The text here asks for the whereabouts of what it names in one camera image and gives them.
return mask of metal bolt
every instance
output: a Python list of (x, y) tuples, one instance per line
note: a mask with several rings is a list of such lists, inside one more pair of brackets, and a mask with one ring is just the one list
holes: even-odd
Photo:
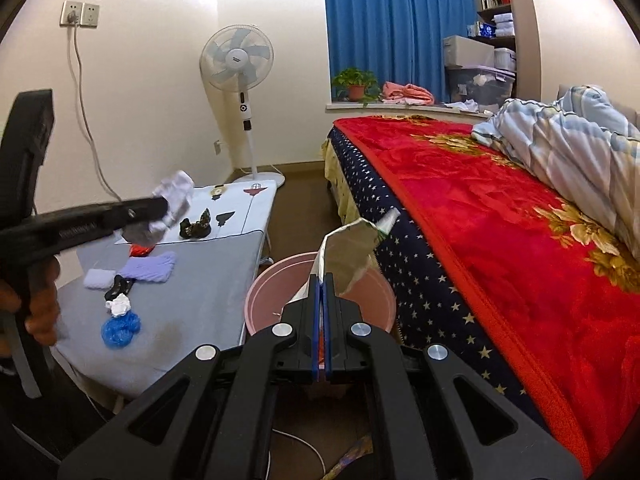
[(351, 333), (353, 335), (364, 337), (371, 333), (371, 327), (366, 323), (354, 323), (351, 325)]
[(196, 350), (196, 357), (201, 361), (209, 361), (216, 356), (216, 349), (211, 345), (202, 345)]
[(449, 351), (447, 351), (447, 349), (442, 345), (431, 345), (427, 349), (427, 355), (436, 361), (442, 361), (448, 354)]
[(293, 332), (293, 327), (289, 323), (278, 323), (277, 325), (273, 325), (271, 331), (273, 332), (273, 335), (286, 337)]

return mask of fan base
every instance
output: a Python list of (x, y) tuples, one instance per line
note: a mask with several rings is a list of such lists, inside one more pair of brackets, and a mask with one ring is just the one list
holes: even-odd
[(280, 187), (284, 184), (284, 175), (276, 173), (275, 171), (259, 171), (256, 174), (256, 178), (249, 173), (240, 178), (236, 178), (234, 182), (252, 182), (254, 180), (275, 180), (278, 187)]

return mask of fan blade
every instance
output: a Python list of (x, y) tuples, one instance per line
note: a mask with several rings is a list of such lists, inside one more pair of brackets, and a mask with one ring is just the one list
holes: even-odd
[(231, 43), (229, 43), (229, 50), (240, 48), (240, 45), (242, 45), (242, 41), (244, 41), (244, 38), (249, 35), (249, 32), (251, 32), (250, 28), (238, 28), (234, 36), (231, 38)]
[(223, 61), (226, 58), (226, 54), (228, 54), (228, 50), (223, 50), (218, 44), (213, 41), (208, 54), (216, 61)]
[(260, 57), (263, 57), (264, 59), (271, 58), (271, 50), (269, 49), (268, 46), (251, 45), (251, 46), (245, 47), (244, 51), (247, 53), (248, 56), (260, 56)]
[(251, 83), (256, 82), (257, 79), (258, 74), (255, 71), (255, 66), (250, 62), (238, 73), (238, 85), (240, 88), (247, 88)]
[(211, 78), (216, 83), (222, 84), (227, 79), (229, 79), (231, 76), (233, 76), (233, 75), (235, 75), (237, 73), (238, 72), (236, 72), (235, 70), (231, 70), (229, 68), (225, 68), (222, 72), (218, 72), (217, 74), (212, 74)]

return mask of orange blanket trim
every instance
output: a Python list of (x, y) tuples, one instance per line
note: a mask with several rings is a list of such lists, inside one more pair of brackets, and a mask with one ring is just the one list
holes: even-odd
[(590, 475), (593, 467), (584, 434), (562, 392), (548, 377), (537, 359), (527, 351), (518, 335), (501, 316), (498, 309), (460, 262), (429, 218), (422, 214), (404, 184), (389, 171), (375, 153), (359, 141), (354, 132), (350, 131), (348, 120), (338, 119), (334, 121), (334, 125), (367, 157), (369, 163), (393, 190), (398, 200), (419, 225), (450, 279), (478, 318), (482, 328), (526, 387), (527, 393), (540, 410), (554, 438), (575, 455), (582, 466), (584, 475)]

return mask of wall outlet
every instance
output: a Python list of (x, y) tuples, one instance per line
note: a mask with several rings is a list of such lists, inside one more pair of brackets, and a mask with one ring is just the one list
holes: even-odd
[(66, 0), (62, 5), (62, 12), (60, 13), (60, 26), (61, 27), (73, 27), (74, 22), (69, 21), (68, 17), (73, 12), (76, 13), (76, 19), (80, 20), (80, 14), (82, 13), (82, 2), (72, 2), (71, 0)]
[(81, 27), (97, 27), (100, 5), (82, 4), (82, 15), (80, 16)]

